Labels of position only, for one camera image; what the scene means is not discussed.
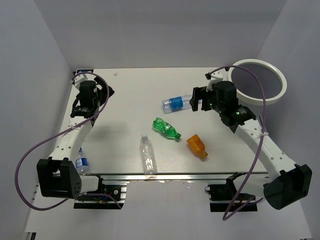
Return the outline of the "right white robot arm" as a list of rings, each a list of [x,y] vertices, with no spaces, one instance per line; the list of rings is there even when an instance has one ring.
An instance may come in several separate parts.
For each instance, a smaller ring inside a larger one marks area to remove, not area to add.
[[[236,200],[243,193],[260,196],[276,210],[306,197],[312,178],[312,170],[298,165],[289,158],[263,131],[253,112],[239,104],[237,90],[230,81],[212,84],[212,90],[195,87],[189,101],[194,112],[202,102],[203,111],[216,111],[222,123],[257,154],[269,178],[259,178],[249,173],[235,173],[226,179],[226,195]]]

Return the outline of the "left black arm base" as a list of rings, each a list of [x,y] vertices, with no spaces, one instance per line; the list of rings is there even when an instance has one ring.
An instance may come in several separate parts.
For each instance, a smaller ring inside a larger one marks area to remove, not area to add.
[[[120,210],[127,194],[127,182],[99,176],[98,188],[80,195],[73,208],[81,210]]]

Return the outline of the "small blue label bottle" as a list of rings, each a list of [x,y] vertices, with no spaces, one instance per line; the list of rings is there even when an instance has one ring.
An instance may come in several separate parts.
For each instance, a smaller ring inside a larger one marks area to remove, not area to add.
[[[90,169],[88,159],[85,156],[82,148],[80,148],[78,151],[78,156],[75,160],[75,168],[80,175],[86,174]]]

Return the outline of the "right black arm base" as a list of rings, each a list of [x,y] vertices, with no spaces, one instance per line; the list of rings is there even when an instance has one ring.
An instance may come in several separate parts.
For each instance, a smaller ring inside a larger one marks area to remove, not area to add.
[[[210,211],[212,213],[225,212],[230,201],[233,199],[237,190],[234,185],[234,180],[239,180],[239,177],[243,177],[245,173],[235,173],[226,179],[226,183],[223,184],[209,184],[204,188],[204,191],[209,195]],[[251,197],[253,200],[242,208],[241,212],[257,212],[257,204],[255,203],[256,197],[247,193],[240,193],[230,208],[230,212],[234,211],[238,207],[244,205]]]

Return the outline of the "blue label water bottle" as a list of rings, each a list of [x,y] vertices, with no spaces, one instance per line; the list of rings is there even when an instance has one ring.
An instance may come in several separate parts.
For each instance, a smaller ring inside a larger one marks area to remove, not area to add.
[[[191,108],[190,100],[192,95],[183,95],[165,99],[162,101],[162,109],[165,114],[187,110]]]

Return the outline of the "clear plastic bottle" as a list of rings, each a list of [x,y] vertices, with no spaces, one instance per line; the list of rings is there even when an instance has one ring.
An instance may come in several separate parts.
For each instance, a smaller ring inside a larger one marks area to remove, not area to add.
[[[157,173],[157,164],[153,145],[146,134],[141,136],[139,151],[142,161],[143,172],[145,175]]]

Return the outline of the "green plastic bottle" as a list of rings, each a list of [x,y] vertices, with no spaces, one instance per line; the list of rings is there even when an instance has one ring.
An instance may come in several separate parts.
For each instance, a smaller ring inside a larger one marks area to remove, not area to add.
[[[179,140],[181,138],[181,134],[178,133],[177,130],[171,124],[164,121],[160,117],[157,117],[153,121],[152,128],[157,132],[161,133],[167,139]]]

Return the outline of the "white round bin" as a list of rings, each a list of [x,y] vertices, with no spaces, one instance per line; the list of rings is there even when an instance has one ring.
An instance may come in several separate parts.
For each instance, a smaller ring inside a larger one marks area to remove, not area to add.
[[[233,65],[226,80],[235,85],[242,102],[262,106],[265,99],[267,105],[272,105],[286,93],[287,80],[274,65],[258,59],[243,59]]]

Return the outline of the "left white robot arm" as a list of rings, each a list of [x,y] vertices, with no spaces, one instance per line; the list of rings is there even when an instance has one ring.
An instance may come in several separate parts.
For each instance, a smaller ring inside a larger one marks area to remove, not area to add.
[[[42,196],[49,198],[77,199],[88,192],[94,199],[105,196],[106,187],[99,177],[81,175],[76,160],[82,144],[92,130],[99,110],[114,94],[114,90],[98,75],[93,80],[84,74],[77,75],[72,84],[79,93],[73,102],[68,132],[62,135],[55,150],[36,165]]]

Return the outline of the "orange plastic bottle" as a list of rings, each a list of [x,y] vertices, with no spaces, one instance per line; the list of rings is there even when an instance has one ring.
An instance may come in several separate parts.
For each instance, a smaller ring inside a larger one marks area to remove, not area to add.
[[[205,145],[197,134],[190,137],[186,142],[191,151],[200,159],[205,159],[208,156]]]

